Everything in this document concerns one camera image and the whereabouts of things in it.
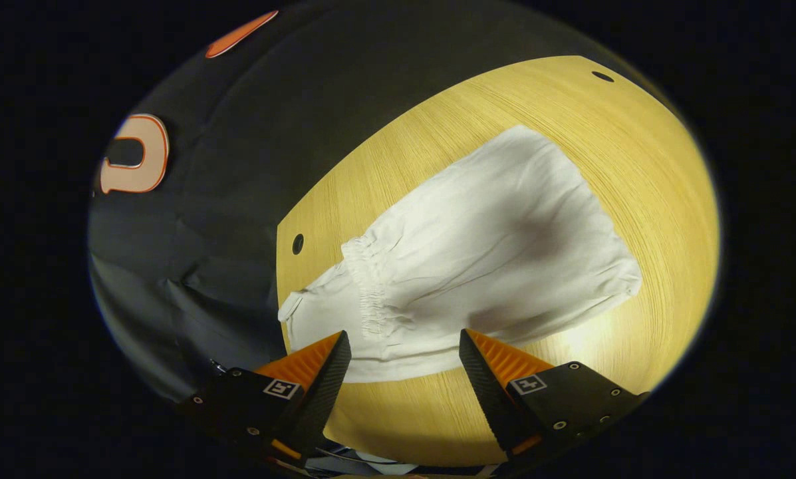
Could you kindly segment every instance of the cable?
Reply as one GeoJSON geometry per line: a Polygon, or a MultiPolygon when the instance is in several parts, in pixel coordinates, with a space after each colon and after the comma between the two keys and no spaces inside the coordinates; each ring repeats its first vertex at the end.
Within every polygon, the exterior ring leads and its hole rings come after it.
{"type": "Polygon", "coordinates": [[[392,462],[377,462],[377,461],[366,461],[366,460],[358,460],[357,458],[349,458],[347,456],[342,456],[339,454],[335,454],[334,452],[327,451],[321,448],[315,448],[316,451],[320,452],[321,454],[327,454],[328,456],[332,456],[334,458],[340,458],[340,460],[348,460],[353,462],[361,462],[363,464],[383,464],[386,466],[387,464],[406,464],[406,462],[399,462],[399,461],[392,461],[392,462]]]}

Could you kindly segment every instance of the white cloth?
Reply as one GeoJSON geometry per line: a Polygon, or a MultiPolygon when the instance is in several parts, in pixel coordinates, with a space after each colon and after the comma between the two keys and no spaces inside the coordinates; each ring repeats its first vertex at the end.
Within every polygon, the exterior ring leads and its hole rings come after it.
{"type": "Polygon", "coordinates": [[[462,364],[464,327],[527,345],[637,294],[637,261],[577,167],[525,126],[411,191],[279,310],[294,351],[346,330],[348,383],[462,364]]]}

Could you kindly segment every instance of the wood grain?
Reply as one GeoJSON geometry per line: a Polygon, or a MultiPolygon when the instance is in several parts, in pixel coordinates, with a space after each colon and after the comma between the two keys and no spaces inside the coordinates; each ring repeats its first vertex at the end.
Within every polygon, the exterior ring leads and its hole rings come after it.
{"type": "MultiPolygon", "coordinates": [[[[710,302],[720,254],[714,189],[681,122],[582,57],[525,61],[467,79],[365,140],[279,224],[279,303],[342,261],[340,245],[389,206],[516,124],[554,140],[580,168],[644,276],[634,299],[525,350],[552,364],[582,361],[635,394],[651,391],[690,346],[710,302]],[[305,242],[293,255],[297,234],[305,242]]],[[[461,369],[343,385],[325,436],[429,466],[505,460],[461,369]]]]}

